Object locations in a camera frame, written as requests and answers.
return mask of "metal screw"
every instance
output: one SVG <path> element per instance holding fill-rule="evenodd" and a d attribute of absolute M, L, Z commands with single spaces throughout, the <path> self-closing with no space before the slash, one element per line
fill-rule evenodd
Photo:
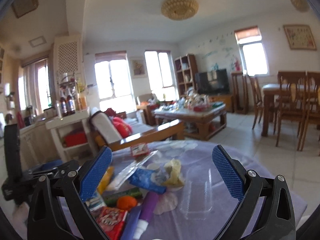
<path fill-rule="evenodd" d="M 284 176 L 278 175 L 278 179 L 279 179 L 279 181 L 284 181 Z"/>
<path fill-rule="evenodd" d="M 45 181 L 45 176 L 44 175 L 42 175 L 40 178 L 39 178 L 39 181 L 41 181 L 41 182 L 43 182 L 43 181 Z"/>
<path fill-rule="evenodd" d="M 76 176 L 77 175 L 77 172 L 76 171 L 69 171 L 68 172 L 68 177 L 70 177 L 70 178 L 72 178 L 72 177 L 74 177 L 74 176 Z"/>
<path fill-rule="evenodd" d="M 255 177 L 255 176 L 257 176 L 257 173 L 255 172 L 255 171 L 248 171 L 248 174 L 249 174 L 249 176 L 250 177 Z"/>

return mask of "wooden bookshelf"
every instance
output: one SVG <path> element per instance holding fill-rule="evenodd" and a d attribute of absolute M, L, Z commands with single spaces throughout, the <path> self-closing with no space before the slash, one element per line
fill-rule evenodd
<path fill-rule="evenodd" d="M 174 60 L 174 69 L 180 97 L 186 96 L 190 87 L 196 89 L 195 75 L 198 73 L 198 67 L 195 55 L 187 54 L 176 58 Z"/>

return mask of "orange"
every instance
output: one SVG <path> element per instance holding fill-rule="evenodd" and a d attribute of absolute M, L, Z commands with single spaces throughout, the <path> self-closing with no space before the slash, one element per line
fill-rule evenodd
<path fill-rule="evenodd" d="M 131 196 L 122 196 L 117 200 L 117 208 L 130 211 L 138 204 L 137 200 Z"/>

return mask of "curtain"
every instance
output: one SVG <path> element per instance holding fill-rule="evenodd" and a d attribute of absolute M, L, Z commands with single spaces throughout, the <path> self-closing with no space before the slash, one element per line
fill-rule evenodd
<path fill-rule="evenodd" d="M 250 28 L 236 30 L 235 35 L 236 35 L 237 41 L 239 41 L 241 39 L 245 39 L 253 36 L 261 36 L 261 33 L 258 26 L 254 26 Z"/>
<path fill-rule="evenodd" d="M 46 65 L 47 59 L 27 65 L 23 69 L 26 106 L 33 106 L 33 109 L 37 108 L 39 114 L 42 114 L 43 111 L 39 97 L 38 70 Z"/>
<path fill-rule="evenodd" d="M 127 52 L 125 50 L 112 51 L 112 52 L 98 53 L 95 56 L 96 56 L 96 63 L 99 63 L 102 61 L 110 62 L 111 60 L 127 59 Z"/>

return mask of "window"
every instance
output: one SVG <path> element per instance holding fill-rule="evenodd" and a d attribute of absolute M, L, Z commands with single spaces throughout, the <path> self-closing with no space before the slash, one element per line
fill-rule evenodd
<path fill-rule="evenodd" d="M 24 65 L 19 70 L 18 93 L 20 110 L 26 106 L 37 108 L 39 113 L 52 106 L 47 59 Z"/>
<path fill-rule="evenodd" d="M 52 106 L 47 64 L 38 69 L 38 87 L 39 87 L 40 105 L 43 111 L 44 109 L 47 109 Z"/>
<path fill-rule="evenodd" d="M 20 102 L 20 110 L 26 109 L 26 95 L 24 92 L 24 77 L 18 78 L 18 93 L 19 93 L 19 102 Z"/>
<path fill-rule="evenodd" d="M 169 52 L 145 52 L 149 83 L 152 93 L 159 100 L 176 100 L 177 92 L 173 85 Z"/>
<path fill-rule="evenodd" d="M 112 108 L 117 113 L 135 110 L 125 59 L 98 62 L 94 65 L 99 90 L 100 109 Z"/>
<path fill-rule="evenodd" d="M 249 76 L 268 74 L 262 36 L 257 26 L 235 31 L 241 60 Z"/>

